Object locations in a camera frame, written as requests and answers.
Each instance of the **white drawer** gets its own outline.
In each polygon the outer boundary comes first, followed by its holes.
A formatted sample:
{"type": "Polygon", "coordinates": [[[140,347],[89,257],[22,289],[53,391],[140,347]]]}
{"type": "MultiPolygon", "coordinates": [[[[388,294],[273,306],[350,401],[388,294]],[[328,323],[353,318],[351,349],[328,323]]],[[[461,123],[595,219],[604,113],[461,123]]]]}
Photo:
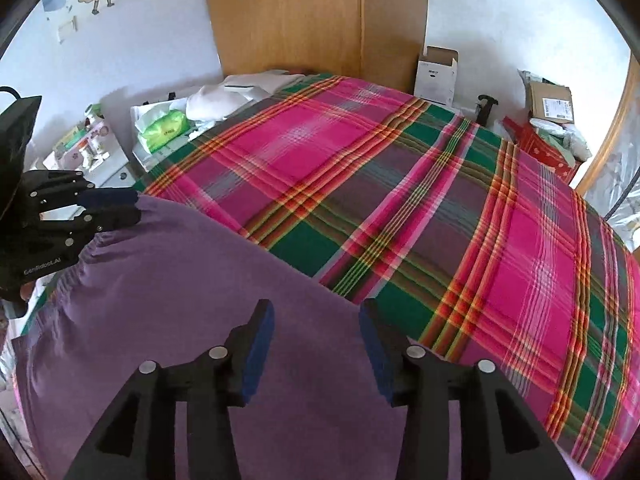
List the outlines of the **white drawer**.
{"type": "Polygon", "coordinates": [[[136,179],[133,176],[133,171],[129,164],[123,166],[116,171],[113,176],[102,184],[100,187],[131,187],[136,183],[136,179]]]}

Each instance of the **silver screw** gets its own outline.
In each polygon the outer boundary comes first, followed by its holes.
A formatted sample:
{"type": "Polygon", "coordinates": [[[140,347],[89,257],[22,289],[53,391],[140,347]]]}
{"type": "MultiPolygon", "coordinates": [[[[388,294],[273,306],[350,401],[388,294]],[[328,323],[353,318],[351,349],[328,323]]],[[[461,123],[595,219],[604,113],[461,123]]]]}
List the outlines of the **silver screw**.
{"type": "Polygon", "coordinates": [[[485,374],[491,374],[495,372],[495,364],[493,361],[489,361],[489,359],[482,359],[478,362],[478,368],[480,368],[481,372],[485,374]]]}
{"type": "Polygon", "coordinates": [[[427,351],[418,345],[411,345],[406,349],[406,354],[414,359],[422,359],[427,355],[427,351]]]}
{"type": "Polygon", "coordinates": [[[209,357],[212,359],[224,359],[229,355],[229,350],[227,350],[223,346],[214,346],[211,350],[209,350],[209,357]]]}
{"type": "Polygon", "coordinates": [[[138,367],[138,370],[141,374],[150,374],[156,370],[156,363],[153,361],[145,361],[138,367]]]}

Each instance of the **bed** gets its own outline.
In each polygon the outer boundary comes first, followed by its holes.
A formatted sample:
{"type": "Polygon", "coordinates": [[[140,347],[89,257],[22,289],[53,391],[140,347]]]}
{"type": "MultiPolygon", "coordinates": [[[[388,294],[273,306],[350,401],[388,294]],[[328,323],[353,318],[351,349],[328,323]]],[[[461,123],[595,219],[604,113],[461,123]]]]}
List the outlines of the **bed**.
{"type": "Polygon", "coordinates": [[[137,187],[352,303],[376,297],[388,322],[448,360],[492,359],[595,478],[638,428],[638,265],[546,167],[461,116],[309,76],[137,187]]]}

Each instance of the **purple fabric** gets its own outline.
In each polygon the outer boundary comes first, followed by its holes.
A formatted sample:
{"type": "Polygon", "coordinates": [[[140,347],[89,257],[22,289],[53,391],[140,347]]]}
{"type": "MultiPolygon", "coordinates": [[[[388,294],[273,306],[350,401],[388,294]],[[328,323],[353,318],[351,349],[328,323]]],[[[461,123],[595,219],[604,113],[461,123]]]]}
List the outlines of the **purple fabric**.
{"type": "MultiPolygon", "coordinates": [[[[377,392],[357,308],[199,212],[146,196],[138,206],[141,222],[97,236],[14,340],[24,416],[49,480],[63,477],[142,361],[192,360],[260,298],[273,301],[276,331],[257,395],[231,410],[242,478],[394,478],[406,412],[377,392]]],[[[181,439],[180,480],[185,453],[181,439]]]]}

